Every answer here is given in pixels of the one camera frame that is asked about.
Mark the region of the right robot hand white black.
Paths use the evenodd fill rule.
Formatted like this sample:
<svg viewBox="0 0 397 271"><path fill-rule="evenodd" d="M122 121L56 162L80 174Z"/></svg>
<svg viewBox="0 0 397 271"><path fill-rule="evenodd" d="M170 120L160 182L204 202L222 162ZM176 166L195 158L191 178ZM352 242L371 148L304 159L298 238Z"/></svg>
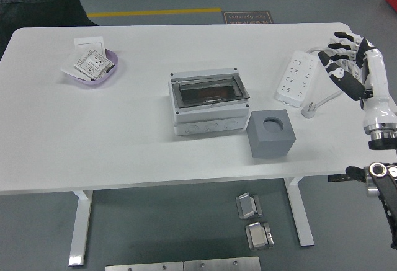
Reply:
<svg viewBox="0 0 397 271"><path fill-rule="evenodd" d="M382 53L363 36L345 32L335 32L334 36L341 41L330 43L328 48L336 53L329 56L321 51L318 57L332 82L352 100L360 102L365 112L364 132L396 131L396 115L389 107L390 93ZM338 60L356 64L362 79L359 81L340 67Z"/></svg>

